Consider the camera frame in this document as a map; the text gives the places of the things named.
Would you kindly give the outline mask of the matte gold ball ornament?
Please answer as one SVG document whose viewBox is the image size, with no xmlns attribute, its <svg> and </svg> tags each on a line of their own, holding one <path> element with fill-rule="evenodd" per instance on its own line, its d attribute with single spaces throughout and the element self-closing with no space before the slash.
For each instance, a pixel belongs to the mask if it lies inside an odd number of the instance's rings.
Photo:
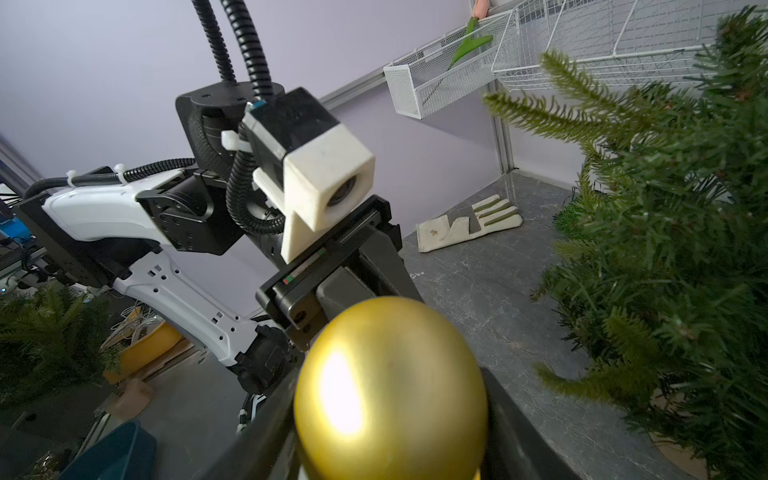
<svg viewBox="0 0 768 480">
<path fill-rule="evenodd" d="M 294 395 L 311 479 L 477 479 L 488 437 L 481 369 L 425 303 L 358 303 L 319 334 Z"/>
</svg>

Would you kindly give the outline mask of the small green christmas tree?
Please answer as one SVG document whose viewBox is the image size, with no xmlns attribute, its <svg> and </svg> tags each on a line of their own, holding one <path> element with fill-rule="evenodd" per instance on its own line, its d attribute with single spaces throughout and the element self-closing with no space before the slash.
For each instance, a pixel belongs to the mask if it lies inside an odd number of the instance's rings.
<svg viewBox="0 0 768 480">
<path fill-rule="evenodd" d="M 556 89 L 485 96 L 489 112 L 577 144 L 577 193 L 537 289 L 589 357 L 558 394 L 609 404 L 711 479 L 767 475 L 767 12 L 722 16 L 690 87 L 611 90 L 566 54 Z"/>
</svg>

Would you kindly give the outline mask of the artificial pink tulip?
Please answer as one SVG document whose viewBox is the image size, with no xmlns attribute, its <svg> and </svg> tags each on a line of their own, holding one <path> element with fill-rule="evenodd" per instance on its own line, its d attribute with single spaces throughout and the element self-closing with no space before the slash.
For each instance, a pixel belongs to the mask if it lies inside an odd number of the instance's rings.
<svg viewBox="0 0 768 480">
<path fill-rule="evenodd" d="M 452 61 L 448 66 L 451 70 L 456 64 L 459 63 L 465 56 L 471 52 L 489 44 L 493 41 L 492 35 L 484 35 L 477 37 L 475 35 L 476 30 L 479 27 L 480 21 L 488 16 L 490 10 L 489 0 L 475 0 L 472 9 L 472 15 L 466 25 L 464 35 L 462 37 L 461 44 L 457 48 L 453 55 Z"/>
</svg>

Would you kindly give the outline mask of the beige work glove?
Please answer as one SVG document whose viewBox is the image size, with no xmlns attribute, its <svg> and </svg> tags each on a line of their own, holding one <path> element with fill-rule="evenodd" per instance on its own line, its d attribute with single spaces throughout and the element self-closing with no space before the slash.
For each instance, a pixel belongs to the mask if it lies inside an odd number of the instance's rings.
<svg viewBox="0 0 768 480">
<path fill-rule="evenodd" d="M 432 252 L 523 224 L 518 208 L 498 194 L 472 204 L 471 209 L 470 216 L 460 216 L 453 221 L 443 215 L 419 224 L 416 229 L 419 252 Z"/>
</svg>

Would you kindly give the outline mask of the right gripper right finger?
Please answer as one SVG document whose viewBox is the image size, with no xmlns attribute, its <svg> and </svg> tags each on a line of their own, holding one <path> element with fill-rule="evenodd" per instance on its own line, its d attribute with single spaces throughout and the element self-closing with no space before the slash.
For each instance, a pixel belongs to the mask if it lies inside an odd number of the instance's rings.
<svg viewBox="0 0 768 480">
<path fill-rule="evenodd" d="M 482 479 L 577 480 L 579 475 L 545 441 L 504 387 L 481 368 L 488 399 L 488 438 Z"/>
</svg>

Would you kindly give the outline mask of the teal bin of ornaments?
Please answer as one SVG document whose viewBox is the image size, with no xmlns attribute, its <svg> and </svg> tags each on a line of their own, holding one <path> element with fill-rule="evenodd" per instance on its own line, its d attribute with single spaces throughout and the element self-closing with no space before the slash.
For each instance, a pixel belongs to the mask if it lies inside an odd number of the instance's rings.
<svg viewBox="0 0 768 480">
<path fill-rule="evenodd" d="M 126 422 L 75 459 L 62 480 L 153 478 L 157 440 L 137 420 Z"/>
</svg>

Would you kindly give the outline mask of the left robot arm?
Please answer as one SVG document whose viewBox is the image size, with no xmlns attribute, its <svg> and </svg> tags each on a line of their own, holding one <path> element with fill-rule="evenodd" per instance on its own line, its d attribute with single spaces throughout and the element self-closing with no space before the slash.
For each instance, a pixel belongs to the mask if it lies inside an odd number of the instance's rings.
<svg viewBox="0 0 768 480">
<path fill-rule="evenodd" d="M 189 158 L 32 184 L 15 213 L 74 281 L 158 312 L 248 393 L 267 395 L 319 332 L 380 296 L 418 299 L 373 153 L 311 93 L 270 75 L 247 5 L 223 10 L 248 80 L 236 79 L 212 6 L 194 5 L 220 79 L 176 111 Z M 184 274 L 175 251 L 221 255 L 250 239 L 277 273 L 242 316 Z"/>
</svg>

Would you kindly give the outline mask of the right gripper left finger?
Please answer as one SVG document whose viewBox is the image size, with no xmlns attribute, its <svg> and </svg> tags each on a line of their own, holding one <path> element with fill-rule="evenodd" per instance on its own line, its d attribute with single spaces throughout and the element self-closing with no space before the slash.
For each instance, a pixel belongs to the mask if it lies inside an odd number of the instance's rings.
<svg viewBox="0 0 768 480">
<path fill-rule="evenodd" d="M 202 479 L 267 479 L 293 428 L 294 368 L 262 403 L 255 419 L 202 475 Z"/>
</svg>

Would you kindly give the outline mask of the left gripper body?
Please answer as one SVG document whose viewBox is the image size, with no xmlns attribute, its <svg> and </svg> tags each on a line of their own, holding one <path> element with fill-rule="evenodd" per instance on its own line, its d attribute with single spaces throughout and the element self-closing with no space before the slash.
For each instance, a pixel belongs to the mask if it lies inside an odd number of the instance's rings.
<svg viewBox="0 0 768 480">
<path fill-rule="evenodd" d="M 388 201 L 378 195 L 369 197 L 256 291 L 265 313 L 299 350 L 308 350 L 334 319 L 325 316 L 316 298 L 318 285 L 339 267 L 349 268 L 365 283 L 359 248 L 375 229 L 387 234 L 399 253 L 401 230 L 391 218 Z"/>
</svg>

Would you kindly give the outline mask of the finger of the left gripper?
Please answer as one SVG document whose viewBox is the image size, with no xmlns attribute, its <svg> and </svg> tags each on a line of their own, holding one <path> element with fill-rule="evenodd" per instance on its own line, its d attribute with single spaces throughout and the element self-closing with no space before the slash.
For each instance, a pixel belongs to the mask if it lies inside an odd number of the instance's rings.
<svg viewBox="0 0 768 480">
<path fill-rule="evenodd" d="M 376 296 L 399 296 L 423 301 L 389 236 L 375 229 L 360 246 L 365 283 Z"/>
<path fill-rule="evenodd" d="M 335 318 L 375 293 L 347 267 L 339 267 L 316 289 L 316 298 L 327 318 Z"/>
</svg>

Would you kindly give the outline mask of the small white mesh basket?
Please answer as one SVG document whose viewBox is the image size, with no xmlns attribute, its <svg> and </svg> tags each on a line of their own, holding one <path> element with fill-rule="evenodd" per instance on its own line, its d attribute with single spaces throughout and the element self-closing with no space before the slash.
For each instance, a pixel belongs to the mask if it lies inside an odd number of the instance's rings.
<svg viewBox="0 0 768 480">
<path fill-rule="evenodd" d="M 493 41 L 448 69 L 465 27 L 451 31 L 383 68 L 395 111 L 424 119 L 494 80 L 492 63 L 509 22 L 508 12 L 480 21 L 475 35 Z"/>
</svg>

